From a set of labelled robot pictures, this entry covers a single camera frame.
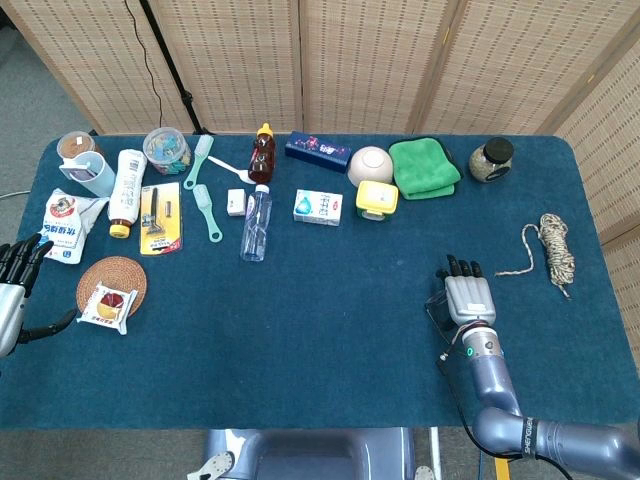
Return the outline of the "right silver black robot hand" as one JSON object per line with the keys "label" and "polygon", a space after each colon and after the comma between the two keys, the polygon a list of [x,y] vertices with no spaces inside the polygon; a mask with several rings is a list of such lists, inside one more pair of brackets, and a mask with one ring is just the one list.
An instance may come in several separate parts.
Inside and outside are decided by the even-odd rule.
{"label": "right silver black robot hand", "polygon": [[477,261],[446,255],[447,269],[437,272],[443,282],[443,300],[437,302],[438,321],[446,328],[473,322],[493,326],[496,308],[490,286]]}

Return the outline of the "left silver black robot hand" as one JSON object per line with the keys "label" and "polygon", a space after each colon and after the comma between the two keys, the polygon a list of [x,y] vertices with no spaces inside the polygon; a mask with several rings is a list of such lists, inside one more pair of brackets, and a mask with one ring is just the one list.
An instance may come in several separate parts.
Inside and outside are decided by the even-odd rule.
{"label": "left silver black robot hand", "polygon": [[24,315],[40,266],[54,242],[41,242],[35,233],[26,240],[1,245],[1,357],[11,355],[17,345],[54,336],[65,330],[78,314],[73,307],[59,321],[25,329]]}

